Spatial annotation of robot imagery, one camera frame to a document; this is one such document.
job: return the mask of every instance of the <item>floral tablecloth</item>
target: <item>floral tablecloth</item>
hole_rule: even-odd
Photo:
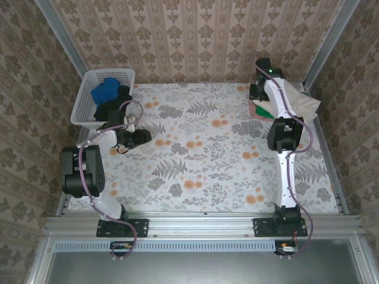
[[[250,117],[248,84],[135,85],[139,127],[153,140],[102,153],[106,189],[127,210],[272,212],[277,190],[271,122]],[[129,112],[139,113],[136,105]],[[295,160],[298,200],[310,212],[338,212],[320,144]],[[300,148],[309,143],[303,133]],[[88,209],[72,198],[69,209]]]

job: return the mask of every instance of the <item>patterned wallpaper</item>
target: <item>patterned wallpaper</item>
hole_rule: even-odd
[[[33,1],[0,1],[0,283],[23,283],[60,198],[80,78]]]
[[[250,82],[270,56],[301,81],[342,0],[52,0],[89,69],[137,83]]]
[[[321,121],[352,213],[379,263],[379,1],[361,1],[316,79]]]

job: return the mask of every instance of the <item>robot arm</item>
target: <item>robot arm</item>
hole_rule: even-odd
[[[106,216],[127,222],[129,221],[125,208],[114,199],[105,188],[105,174],[102,166],[101,153],[115,147],[118,144],[124,145],[127,149],[133,149],[138,145],[151,141],[152,137],[148,130],[134,130],[134,124],[128,129],[112,129],[116,125],[123,125],[125,113],[121,111],[110,112],[108,122],[99,128],[91,138],[81,144],[72,147],[65,147],[62,150],[62,190],[74,198],[91,203],[92,207],[101,212],[100,219],[106,222],[107,227],[112,230],[112,221]],[[80,176],[79,149],[83,147],[82,163],[84,179],[92,201],[83,188],[83,181]],[[116,224],[120,231],[119,237],[125,234],[125,230],[119,230],[120,224]]]
[[[257,84],[251,84],[249,99],[270,101],[273,108],[275,120],[269,130],[267,143],[269,149],[276,152],[278,189],[272,218],[254,220],[255,236],[292,237],[295,231],[298,236],[307,236],[305,221],[295,200],[293,153],[300,143],[303,119],[296,117],[290,105],[282,70],[272,68],[269,58],[258,60],[256,65],[258,81]]]
[[[284,99],[288,107],[288,111],[286,111],[278,87],[273,83],[272,80],[266,80],[264,90],[268,95],[269,101],[273,108],[274,113],[272,115],[276,118],[269,132],[268,137],[268,144],[270,150],[276,151],[275,160],[277,163],[278,171],[278,191],[277,197],[275,199],[275,204],[278,207],[285,206],[286,208],[291,208],[296,207],[296,203],[294,202],[289,191],[289,187],[291,185],[293,194],[296,197],[294,174],[295,154],[290,155],[289,158],[287,157],[289,153],[296,150],[300,142],[303,126],[301,124],[296,124],[296,122],[288,114],[288,112],[291,112],[293,115],[296,115],[296,113],[293,111],[290,105],[290,102],[288,101],[287,94],[285,93],[284,79],[276,78],[275,80],[280,85],[284,93]],[[288,172],[290,173],[290,185],[288,184]]]

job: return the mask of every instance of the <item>green cloth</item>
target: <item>green cloth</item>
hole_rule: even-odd
[[[274,119],[274,117],[268,111],[264,110],[263,108],[261,108],[260,106],[257,106],[257,105],[256,105],[255,113],[262,116],[262,117]]]

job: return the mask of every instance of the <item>white laundry basket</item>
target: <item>white laundry basket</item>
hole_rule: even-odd
[[[133,69],[125,68],[110,68],[110,69],[95,69],[87,71],[84,74],[81,87],[73,106],[71,113],[71,123],[81,125],[90,130],[99,128],[105,121],[96,121],[94,114],[96,112],[96,104],[92,99],[91,91],[100,83],[103,83],[105,78],[115,78],[121,85],[130,88],[129,94],[132,96],[134,77],[136,72]]]

